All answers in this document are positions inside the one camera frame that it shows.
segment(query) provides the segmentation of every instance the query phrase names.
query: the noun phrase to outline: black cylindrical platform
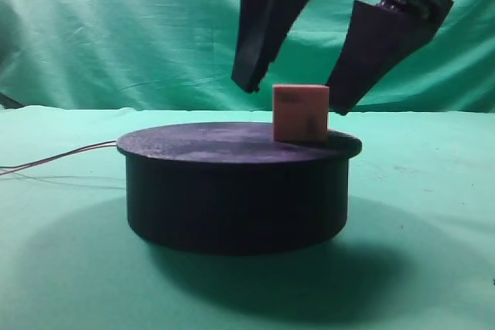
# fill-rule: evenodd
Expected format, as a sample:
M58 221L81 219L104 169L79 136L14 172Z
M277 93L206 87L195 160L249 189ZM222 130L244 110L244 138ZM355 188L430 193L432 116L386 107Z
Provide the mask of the black cylindrical platform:
M322 243L347 222L349 159L361 141L272 140L270 123L149 128L117 141L126 157L130 227L176 250L277 253Z

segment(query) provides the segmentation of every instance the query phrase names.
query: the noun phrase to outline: wire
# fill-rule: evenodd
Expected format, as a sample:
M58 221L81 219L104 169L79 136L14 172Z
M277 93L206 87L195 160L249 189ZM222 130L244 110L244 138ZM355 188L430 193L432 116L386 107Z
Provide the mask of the wire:
M86 152L86 151L90 151L90 150L96 150L96 149L99 149L99 148L110 148L110 147L115 147L115 141L106 141L106 142L101 142L101 143L97 143L97 144L94 144L94 145L88 145L88 146L79 147L79 148L76 148L74 150L71 150L71 151L68 151L68 152L64 152L63 154L58 154L58 155L50 156L49 158L43 158L43 159L37 160L35 162L27 162L25 164L21 164L21 165L17 165L17 166L0 166L0 168L3 168L3 169L11 169L11 170L8 170L7 172L0 172L0 176L11 174L11 173L14 173L14 172L18 172L20 170L32 168L34 166L46 164L47 162L52 162L52 161L57 160L59 158L64 158L66 156L79 154L81 152Z

